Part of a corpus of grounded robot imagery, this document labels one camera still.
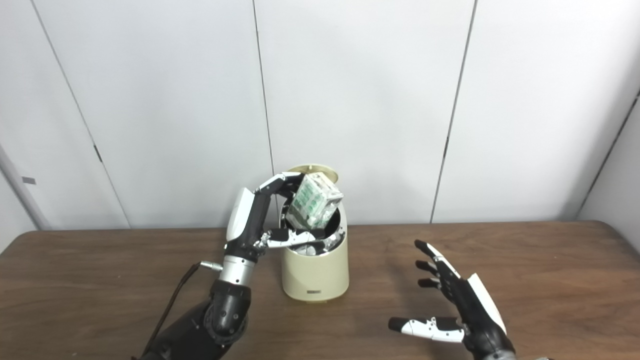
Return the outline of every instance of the robotic hand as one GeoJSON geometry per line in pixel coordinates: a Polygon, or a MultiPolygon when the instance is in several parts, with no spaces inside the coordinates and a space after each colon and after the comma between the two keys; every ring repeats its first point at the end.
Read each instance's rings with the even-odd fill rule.
{"type": "Polygon", "coordinates": [[[463,343],[475,360],[515,360],[504,322],[478,275],[463,279],[433,246],[420,240],[415,240],[415,246],[433,260],[415,262],[417,268],[434,276],[419,279],[418,285],[442,291],[458,308],[461,324],[455,317],[391,318],[389,329],[435,341],[463,343]]]}
{"type": "Polygon", "coordinates": [[[201,261],[189,269],[173,293],[140,360],[217,360],[244,334],[251,304],[249,281],[258,258],[270,247],[288,247],[325,238],[323,229],[300,231],[283,227],[265,231],[263,228],[271,196],[278,194],[287,198],[285,207],[288,206],[304,176],[299,172],[284,172],[253,192],[246,188],[240,191],[227,227],[223,264],[201,261]],[[211,286],[209,299],[158,334],[180,288],[199,267],[220,271],[211,286]]]}

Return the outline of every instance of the cable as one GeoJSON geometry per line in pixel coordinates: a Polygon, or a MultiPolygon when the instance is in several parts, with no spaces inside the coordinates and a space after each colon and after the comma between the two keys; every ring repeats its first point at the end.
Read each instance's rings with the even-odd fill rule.
{"type": "Polygon", "coordinates": [[[200,263],[195,263],[195,264],[191,265],[191,268],[189,268],[189,270],[186,272],[186,274],[184,274],[184,276],[182,276],[182,279],[178,283],[178,286],[173,291],[173,295],[171,296],[171,299],[169,300],[169,304],[166,305],[166,308],[164,309],[164,313],[162,314],[162,316],[160,316],[160,320],[158,321],[158,324],[156,325],[156,328],[151,333],[151,337],[149,338],[149,341],[147,342],[147,346],[145,347],[145,350],[142,352],[142,356],[144,356],[149,351],[149,348],[151,347],[151,344],[156,339],[156,336],[158,335],[158,332],[160,331],[160,328],[162,327],[162,324],[164,323],[164,320],[166,319],[166,316],[169,315],[169,311],[171,310],[171,307],[173,306],[173,303],[175,302],[175,298],[178,297],[178,293],[180,292],[180,289],[182,288],[182,285],[184,285],[187,282],[187,280],[189,280],[189,278],[193,275],[193,273],[196,272],[196,270],[198,270],[199,267],[200,267],[200,263]]]}

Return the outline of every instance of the black fingertip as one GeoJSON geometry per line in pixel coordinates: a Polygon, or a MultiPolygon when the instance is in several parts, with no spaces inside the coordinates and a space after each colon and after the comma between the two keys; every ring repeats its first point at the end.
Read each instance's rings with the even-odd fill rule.
{"type": "Polygon", "coordinates": [[[418,286],[421,288],[437,288],[438,285],[440,282],[433,279],[418,279],[418,286]]]}
{"type": "Polygon", "coordinates": [[[402,332],[403,326],[409,322],[407,318],[390,318],[389,329],[397,332],[402,332]]]}
{"type": "Polygon", "coordinates": [[[429,246],[426,242],[422,240],[415,240],[414,244],[415,244],[415,247],[417,247],[425,255],[433,259],[433,253],[431,252],[431,250],[429,250],[429,246]]]}

